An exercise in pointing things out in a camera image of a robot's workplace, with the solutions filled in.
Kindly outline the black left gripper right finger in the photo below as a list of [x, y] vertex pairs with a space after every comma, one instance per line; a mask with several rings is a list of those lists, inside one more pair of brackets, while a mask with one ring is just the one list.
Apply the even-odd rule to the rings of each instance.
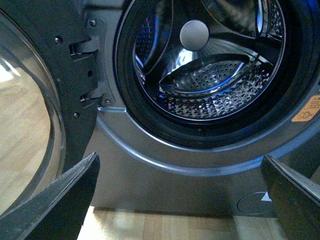
[[320, 185], [265, 155], [261, 173], [278, 221], [289, 240], [320, 238]]

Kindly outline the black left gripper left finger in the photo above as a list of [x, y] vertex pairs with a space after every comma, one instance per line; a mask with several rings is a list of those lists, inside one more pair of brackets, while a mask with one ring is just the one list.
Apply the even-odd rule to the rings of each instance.
[[92, 202], [100, 158], [89, 154], [0, 218], [2, 240], [76, 240]]

